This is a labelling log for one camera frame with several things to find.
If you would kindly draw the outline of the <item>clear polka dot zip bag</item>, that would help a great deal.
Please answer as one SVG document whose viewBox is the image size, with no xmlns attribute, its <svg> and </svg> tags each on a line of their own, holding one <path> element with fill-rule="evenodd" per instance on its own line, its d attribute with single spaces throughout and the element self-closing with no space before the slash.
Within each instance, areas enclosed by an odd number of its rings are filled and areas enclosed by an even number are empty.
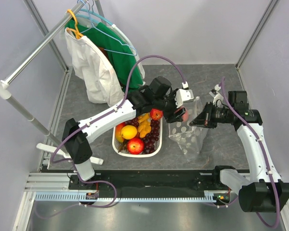
<svg viewBox="0 0 289 231">
<path fill-rule="evenodd" d="M 208 129 L 189 125 L 203 109 L 199 96 L 184 107 L 188 110 L 188 120 L 168 124 L 169 138 L 178 144 L 187 159 L 193 159 L 200 154 Z"/>
</svg>

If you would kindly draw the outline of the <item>pink peach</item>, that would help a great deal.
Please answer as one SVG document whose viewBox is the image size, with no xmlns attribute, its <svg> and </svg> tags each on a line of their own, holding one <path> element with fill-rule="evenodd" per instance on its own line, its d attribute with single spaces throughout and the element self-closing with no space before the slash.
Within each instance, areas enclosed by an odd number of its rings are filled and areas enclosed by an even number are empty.
<svg viewBox="0 0 289 231">
<path fill-rule="evenodd" d="M 185 107 L 183 107 L 183 109 L 184 109 L 184 114 L 181 116 L 181 118 L 183 122 L 186 122 L 188 120 L 189 114 L 188 114 L 188 110 Z"/>
</svg>

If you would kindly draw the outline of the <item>dark purple grape bunch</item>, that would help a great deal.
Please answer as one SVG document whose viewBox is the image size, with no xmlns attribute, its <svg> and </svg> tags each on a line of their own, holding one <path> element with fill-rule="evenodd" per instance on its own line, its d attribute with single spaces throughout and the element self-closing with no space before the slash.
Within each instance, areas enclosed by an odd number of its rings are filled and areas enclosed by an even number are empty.
<svg viewBox="0 0 289 231">
<path fill-rule="evenodd" d="M 138 118 L 136 117 L 134 119 L 126 121 L 125 125 L 132 125 L 134 127 L 138 127 L 139 126 Z"/>
</svg>

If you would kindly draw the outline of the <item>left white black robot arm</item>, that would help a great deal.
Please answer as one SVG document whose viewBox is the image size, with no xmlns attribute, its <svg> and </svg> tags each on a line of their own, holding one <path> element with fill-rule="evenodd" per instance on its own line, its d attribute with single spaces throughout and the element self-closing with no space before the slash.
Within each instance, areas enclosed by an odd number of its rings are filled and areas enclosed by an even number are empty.
<svg viewBox="0 0 289 231">
<path fill-rule="evenodd" d="M 90 161 L 90 144 L 100 135 L 122 122 L 149 113 L 152 109 L 161 110 L 167 123 L 181 122 L 185 113 L 182 105 L 193 97 L 188 84 L 184 83 L 180 89 L 172 89 L 168 79 L 156 77 L 149 85 L 129 92 L 123 100 L 93 117 L 79 122 L 73 118 L 68 120 L 62 143 L 80 176 L 80 185 L 85 189 L 92 189 L 96 184 Z"/>
</svg>

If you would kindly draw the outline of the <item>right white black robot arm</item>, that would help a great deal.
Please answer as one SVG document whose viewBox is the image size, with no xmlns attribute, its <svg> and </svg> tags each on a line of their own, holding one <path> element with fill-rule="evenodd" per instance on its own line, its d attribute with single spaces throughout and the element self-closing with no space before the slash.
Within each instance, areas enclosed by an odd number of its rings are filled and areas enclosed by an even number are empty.
<svg viewBox="0 0 289 231">
<path fill-rule="evenodd" d="M 228 186 L 237 195 L 244 212 L 281 211 L 289 199 L 289 183 L 283 182 L 269 155 L 263 121 L 258 110 L 250 109 L 245 91 L 230 91 L 227 105 L 217 90 L 211 90 L 212 102 L 189 125 L 216 128 L 219 123 L 234 126 L 248 160 L 250 177 L 247 179 L 234 167 L 216 166 L 211 177 L 215 189 Z"/>
</svg>

